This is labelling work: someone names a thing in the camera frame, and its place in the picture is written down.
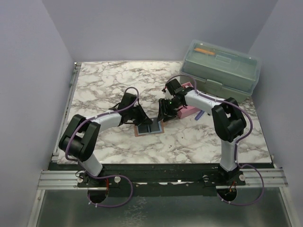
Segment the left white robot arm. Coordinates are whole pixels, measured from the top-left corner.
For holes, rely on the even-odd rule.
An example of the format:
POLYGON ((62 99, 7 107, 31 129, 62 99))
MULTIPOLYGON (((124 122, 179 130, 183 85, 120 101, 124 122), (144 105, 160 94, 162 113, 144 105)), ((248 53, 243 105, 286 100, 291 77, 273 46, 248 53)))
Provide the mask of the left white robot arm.
POLYGON ((104 114, 91 118, 74 115, 59 141, 59 149, 65 152, 67 158, 74 157, 73 160, 89 173, 89 182, 99 187, 104 183, 105 175, 101 172, 102 164, 93 154, 98 135, 128 121, 135 126, 152 124, 139 104, 138 96, 125 92, 121 102, 104 114))

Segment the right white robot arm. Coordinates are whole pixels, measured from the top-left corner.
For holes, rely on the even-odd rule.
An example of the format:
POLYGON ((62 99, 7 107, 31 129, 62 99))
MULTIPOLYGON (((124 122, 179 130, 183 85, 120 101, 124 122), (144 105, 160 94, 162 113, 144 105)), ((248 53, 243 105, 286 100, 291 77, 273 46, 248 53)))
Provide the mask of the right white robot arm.
POLYGON ((181 108, 192 106, 204 111, 213 118, 216 135, 221 139, 221 160, 218 167, 218 181, 229 185, 235 180, 239 170, 237 164, 237 140, 247 126, 242 111, 235 99, 217 99, 199 94, 193 87, 182 87, 177 79, 165 84, 165 92, 171 99, 159 99, 157 121, 167 122, 178 116, 181 108))

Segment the tan leather card holder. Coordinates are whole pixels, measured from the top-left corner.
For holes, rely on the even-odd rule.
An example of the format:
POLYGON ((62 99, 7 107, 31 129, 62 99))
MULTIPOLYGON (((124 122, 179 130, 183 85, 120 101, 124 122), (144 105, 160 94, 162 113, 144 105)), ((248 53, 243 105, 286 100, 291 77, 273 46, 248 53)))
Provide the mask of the tan leather card holder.
POLYGON ((149 133, 139 135, 139 134, 138 134, 138 127, 135 126, 135 127, 134 127, 134 135, 135 135, 136 137, 140 137, 140 136, 147 136, 147 135, 153 135, 153 134, 161 134, 161 133, 164 133, 164 124, 163 124, 163 122, 162 122, 162 121, 157 121, 157 118, 156 118, 156 117, 155 117, 155 118, 151 118, 151 120, 152 120, 153 122, 159 122, 159 123, 161 124, 161 129, 162 129, 161 132, 158 132, 158 133, 151 133, 151 131, 150 131, 150 124, 149 124, 149 125, 148 125, 148 126, 149 126, 149 133))

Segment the black gold credit card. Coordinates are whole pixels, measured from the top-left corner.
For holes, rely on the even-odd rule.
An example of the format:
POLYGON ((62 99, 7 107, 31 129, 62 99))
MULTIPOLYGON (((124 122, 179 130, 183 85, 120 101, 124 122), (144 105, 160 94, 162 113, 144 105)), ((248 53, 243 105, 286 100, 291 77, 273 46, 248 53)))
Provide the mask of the black gold credit card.
POLYGON ((148 125, 140 125, 138 126, 138 134, 147 134, 149 133, 149 126, 148 125))

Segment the dark grey VIP card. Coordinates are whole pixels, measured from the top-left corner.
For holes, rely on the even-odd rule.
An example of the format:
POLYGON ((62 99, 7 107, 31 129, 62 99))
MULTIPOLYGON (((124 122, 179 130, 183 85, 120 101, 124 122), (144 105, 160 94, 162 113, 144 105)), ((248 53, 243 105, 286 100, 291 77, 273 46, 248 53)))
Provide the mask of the dark grey VIP card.
POLYGON ((161 132, 161 124, 159 122, 153 122, 153 124, 150 125, 150 131, 151 133, 161 132))

